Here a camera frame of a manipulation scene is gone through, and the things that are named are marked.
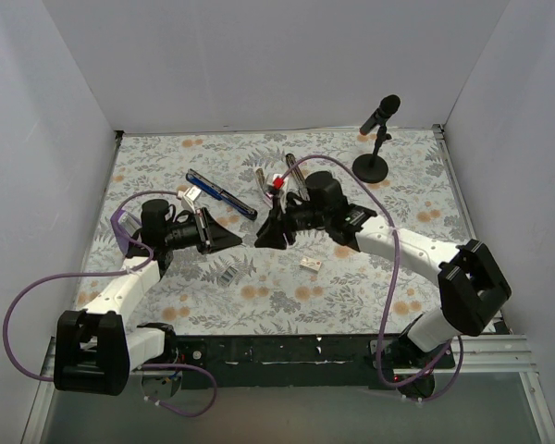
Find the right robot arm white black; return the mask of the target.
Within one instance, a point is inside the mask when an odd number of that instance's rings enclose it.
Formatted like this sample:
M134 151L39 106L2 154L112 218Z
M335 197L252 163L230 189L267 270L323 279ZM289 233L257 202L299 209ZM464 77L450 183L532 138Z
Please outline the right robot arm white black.
M324 230L341 246L399 264L435 284L440 306L420 315L388 347L410 367L431 360L434 350L455 336L479 336L512 289L489 248L479 240L464 245L393 228L377 212L349 203L327 171L305 181L304 201L292 192L273 191L272 208L257 231L257 248L284 250L298 232Z

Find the purple stapler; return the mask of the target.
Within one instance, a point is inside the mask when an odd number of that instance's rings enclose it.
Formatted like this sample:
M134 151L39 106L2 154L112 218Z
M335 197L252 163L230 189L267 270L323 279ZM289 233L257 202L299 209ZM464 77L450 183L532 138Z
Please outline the purple stapler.
M117 209L110 217L110 224L119 250L126 254L130 248L130 239L142 228L138 217L123 209Z

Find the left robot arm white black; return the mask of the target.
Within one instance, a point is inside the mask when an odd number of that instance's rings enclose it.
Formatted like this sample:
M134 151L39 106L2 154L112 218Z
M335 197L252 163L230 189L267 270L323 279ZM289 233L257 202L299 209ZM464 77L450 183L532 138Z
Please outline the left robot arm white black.
M120 276L82 309L65 311L58 319L55 387L116 396L125 388L130 372L141 365L171 368L179 357L173 327L146 323L127 333L127 321L169 269L174 252L195 248L211 254L241 243L205 208L176 214L165 199L145 202Z

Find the white stapler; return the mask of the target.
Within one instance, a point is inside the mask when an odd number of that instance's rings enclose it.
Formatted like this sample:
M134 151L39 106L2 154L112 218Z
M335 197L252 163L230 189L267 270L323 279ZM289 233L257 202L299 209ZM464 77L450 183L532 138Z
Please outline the white stapler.
M264 170L260 167L256 168L254 171L255 182L257 184L258 191L261 195L262 201L269 207L272 206L272 194L270 192L270 184L265 177Z

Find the small staple box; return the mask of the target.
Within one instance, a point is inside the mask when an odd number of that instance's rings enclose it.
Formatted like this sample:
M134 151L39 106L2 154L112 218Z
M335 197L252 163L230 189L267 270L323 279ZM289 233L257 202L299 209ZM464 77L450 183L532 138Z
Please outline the small staple box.
M304 256L300 261L300 268L309 272L318 273L322 262L318 259Z

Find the blue stapler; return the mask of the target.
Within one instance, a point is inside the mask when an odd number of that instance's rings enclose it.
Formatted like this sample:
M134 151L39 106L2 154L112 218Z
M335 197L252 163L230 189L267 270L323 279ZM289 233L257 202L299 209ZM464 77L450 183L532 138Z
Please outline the blue stapler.
M247 219L254 221L258 217L258 213L254 208L195 170L190 168L185 175L185 179L191 185L198 187L214 199L229 205Z

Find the grey staple strip stack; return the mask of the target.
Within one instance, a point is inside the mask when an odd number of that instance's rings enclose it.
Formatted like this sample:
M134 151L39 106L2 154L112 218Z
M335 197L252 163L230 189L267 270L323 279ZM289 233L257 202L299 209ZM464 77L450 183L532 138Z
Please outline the grey staple strip stack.
M238 275L238 270L233 266L229 266L226 270L218 277L217 282L222 287L227 287Z

